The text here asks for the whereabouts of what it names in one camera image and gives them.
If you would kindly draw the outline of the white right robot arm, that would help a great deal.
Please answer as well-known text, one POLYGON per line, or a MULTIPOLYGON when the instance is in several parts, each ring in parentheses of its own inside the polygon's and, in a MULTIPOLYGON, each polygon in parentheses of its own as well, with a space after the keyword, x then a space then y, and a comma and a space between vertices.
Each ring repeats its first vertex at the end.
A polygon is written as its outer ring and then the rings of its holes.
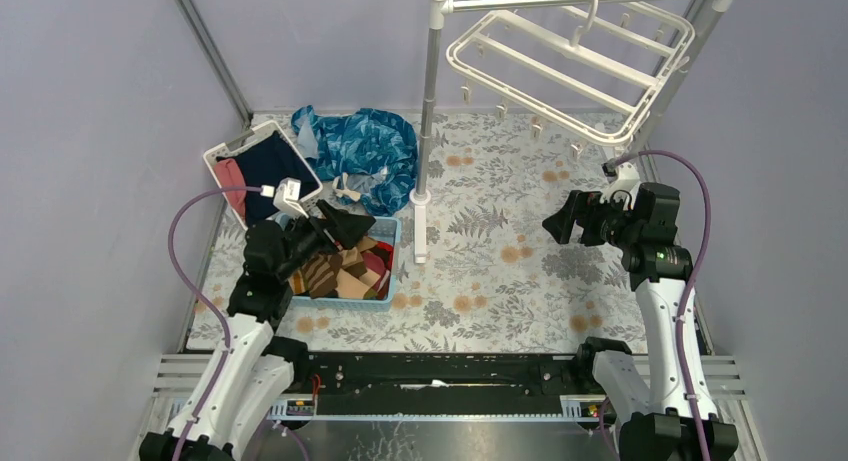
POLYGON ((577 386, 603 389, 615 411, 621 460, 729 460, 739 447, 701 364, 691 305, 695 264, 676 242, 679 205, 677 189, 653 182, 625 200, 574 190, 542 223, 559 244, 580 227, 581 245, 621 251, 646 329, 650 379, 637 374, 628 345, 610 339, 587 339, 573 367, 577 386))

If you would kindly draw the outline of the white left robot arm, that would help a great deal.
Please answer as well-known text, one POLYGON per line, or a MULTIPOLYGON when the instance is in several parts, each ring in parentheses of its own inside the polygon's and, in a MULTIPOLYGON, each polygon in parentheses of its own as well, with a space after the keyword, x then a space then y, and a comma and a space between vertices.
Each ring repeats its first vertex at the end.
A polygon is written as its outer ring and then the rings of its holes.
POLYGON ((293 296, 290 278, 318 254, 350 249, 375 223, 319 201, 317 216, 248 228, 243 272, 222 317, 223 337, 184 407, 141 441, 142 460, 239 460, 275 400, 309 382, 305 343, 276 330, 293 296))

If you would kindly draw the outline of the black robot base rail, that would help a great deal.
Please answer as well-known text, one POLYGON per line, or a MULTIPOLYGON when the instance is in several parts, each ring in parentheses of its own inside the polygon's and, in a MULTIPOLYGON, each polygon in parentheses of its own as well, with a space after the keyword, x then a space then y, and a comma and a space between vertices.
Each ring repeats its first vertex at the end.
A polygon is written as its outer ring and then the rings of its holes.
POLYGON ((351 417, 559 415, 606 395, 585 356, 490 353, 311 352, 283 392, 351 417))

